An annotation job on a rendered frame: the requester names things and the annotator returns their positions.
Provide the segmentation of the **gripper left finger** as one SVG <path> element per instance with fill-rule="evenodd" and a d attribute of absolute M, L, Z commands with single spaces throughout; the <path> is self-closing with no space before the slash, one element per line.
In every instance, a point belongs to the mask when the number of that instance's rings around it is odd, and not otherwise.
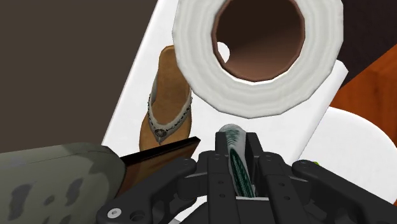
<path fill-rule="evenodd" d="M 103 205 L 97 224 L 174 224 L 175 216 L 205 195 L 191 224 L 241 224 L 228 170 L 225 135 L 216 134 L 213 151 L 199 161 L 179 157 Z"/>

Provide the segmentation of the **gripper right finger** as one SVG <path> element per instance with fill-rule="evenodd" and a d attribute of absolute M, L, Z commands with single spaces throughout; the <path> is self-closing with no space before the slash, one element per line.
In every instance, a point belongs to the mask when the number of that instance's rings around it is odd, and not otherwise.
<path fill-rule="evenodd" d="M 397 224 L 397 207 L 309 160 L 287 165 L 246 135 L 246 158 L 276 224 Z"/>

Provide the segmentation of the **white green striped object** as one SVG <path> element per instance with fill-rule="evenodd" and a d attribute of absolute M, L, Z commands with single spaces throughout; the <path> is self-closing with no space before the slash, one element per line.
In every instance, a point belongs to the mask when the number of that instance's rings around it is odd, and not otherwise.
<path fill-rule="evenodd" d="M 219 129 L 225 133 L 229 171 L 238 197 L 256 197 L 251 184 L 245 157 L 246 131 L 236 124 L 226 124 Z"/>

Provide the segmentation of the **dark brown flat box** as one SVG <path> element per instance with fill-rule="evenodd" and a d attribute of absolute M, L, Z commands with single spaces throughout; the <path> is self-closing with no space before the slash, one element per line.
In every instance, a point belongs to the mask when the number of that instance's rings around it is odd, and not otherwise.
<path fill-rule="evenodd" d="M 200 139 L 198 137 L 190 137 L 121 157 L 122 162 L 125 164 L 126 172 L 117 196 L 120 196 L 174 159 L 178 157 L 190 158 L 199 143 Z"/>

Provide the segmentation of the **tan flip-flop sandal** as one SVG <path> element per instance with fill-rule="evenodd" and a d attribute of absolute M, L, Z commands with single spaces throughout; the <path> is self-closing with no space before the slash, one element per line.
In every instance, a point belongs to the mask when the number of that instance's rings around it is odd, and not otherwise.
<path fill-rule="evenodd" d="M 139 149 L 156 148 L 189 138 L 192 126 L 192 90 L 178 68 L 174 46 L 159 55 L 158 70 L 141 124 Z"/>

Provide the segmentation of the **white toilet paper roll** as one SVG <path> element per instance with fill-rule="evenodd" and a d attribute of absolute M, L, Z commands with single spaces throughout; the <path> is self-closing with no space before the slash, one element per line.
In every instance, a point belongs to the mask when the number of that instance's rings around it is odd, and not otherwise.
<path fill-rule="evenodd" d="M 216 58 L 211 31 L 226 0 L 179 0 L 172 38 L 194 93 L 219 112 L 243 118 L 280 115 L 311 97 L 331 74 L 344 40 L 341 0 L 296 0 L 305 40 L 291 67 L 270 81 L 234 78 Z"/>

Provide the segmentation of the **grey green mottled object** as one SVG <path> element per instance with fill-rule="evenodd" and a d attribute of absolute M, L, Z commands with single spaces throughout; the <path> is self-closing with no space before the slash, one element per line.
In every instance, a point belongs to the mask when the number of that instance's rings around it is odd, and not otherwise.
<path fill-rule="evenodd" d="M 0 153 L 0 224 L 96 224 L 124 175 L 119 156 L 92 143 Z"/>

